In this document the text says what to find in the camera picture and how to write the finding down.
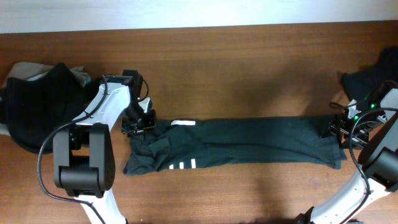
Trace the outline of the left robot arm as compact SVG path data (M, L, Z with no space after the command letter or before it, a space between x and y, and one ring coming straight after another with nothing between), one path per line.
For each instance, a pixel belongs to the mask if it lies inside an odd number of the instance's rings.
M112 186L116 163L110 132L118 119L128 137L155 128L155 111L141 89L148 84L136 70L107 75L86 110L52 136L55 185L79 203L91 223L127 223Z

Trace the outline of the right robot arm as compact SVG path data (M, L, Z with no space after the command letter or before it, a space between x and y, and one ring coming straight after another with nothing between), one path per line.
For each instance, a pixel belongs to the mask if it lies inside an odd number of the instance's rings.
M355 215L397 191L397 83L383 81L363 100L352 100L330 123L330 131L349 150L357 170L329 200L299 214L294 223L357 223Z

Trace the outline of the dark green Nike t-shirt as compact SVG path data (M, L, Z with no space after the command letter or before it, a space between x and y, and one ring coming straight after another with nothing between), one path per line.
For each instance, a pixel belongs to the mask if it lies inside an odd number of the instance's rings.
M340 169L337 138L322 137L330 115L250 119L158 120L130 138L124 175L225 164L309 162Z

